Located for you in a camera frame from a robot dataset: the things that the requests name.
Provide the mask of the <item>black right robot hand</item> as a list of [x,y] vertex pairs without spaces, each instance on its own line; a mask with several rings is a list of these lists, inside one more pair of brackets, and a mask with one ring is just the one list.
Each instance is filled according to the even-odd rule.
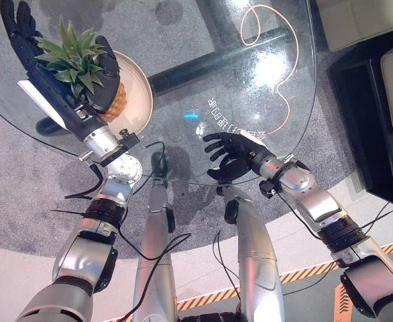
[[219,183],[230,183],[249,171],[260,175],[260,167],[265,158],[272,154],[267,147],[248,135],[217,132],[203,137],[204,142],[212,142],[205,152],[213,152],[210,161],[222,157],[219,165],[208,169],[207,174]]

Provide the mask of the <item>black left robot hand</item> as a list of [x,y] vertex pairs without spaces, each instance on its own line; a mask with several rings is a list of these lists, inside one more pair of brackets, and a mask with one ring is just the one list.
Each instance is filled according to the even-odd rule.
[[29,82],[52,106],[49,117],[59,127],[83,140],[121,114],[127,103],[125,86],[104,36],[93,29],[78,34],[61,19],[57,44],[36,29],[25,1],[1,1],[0,13]]

